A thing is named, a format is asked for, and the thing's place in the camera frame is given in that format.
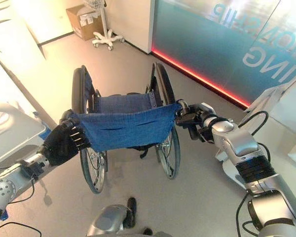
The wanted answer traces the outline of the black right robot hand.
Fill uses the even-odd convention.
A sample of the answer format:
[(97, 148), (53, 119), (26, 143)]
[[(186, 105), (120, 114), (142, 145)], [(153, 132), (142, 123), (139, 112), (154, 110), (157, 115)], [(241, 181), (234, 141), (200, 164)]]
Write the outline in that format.
[(214, 109), (205, 103), (188, 105), (183, 99), (176, 103), (181, 106), (176, 115), (176, 125), (188, 129), (191, 140), (213, 144), (213, 135), (205, 120), (218, 117)]

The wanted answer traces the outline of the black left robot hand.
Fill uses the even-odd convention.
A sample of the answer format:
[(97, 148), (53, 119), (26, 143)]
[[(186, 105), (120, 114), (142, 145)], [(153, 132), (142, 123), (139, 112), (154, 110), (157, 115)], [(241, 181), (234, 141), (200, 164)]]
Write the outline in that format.
[(50, 166), (60, 166), (88, 147), (89, 141), (81, 127), (72, 119), (62, 121), (45, 139), (41, 153)]

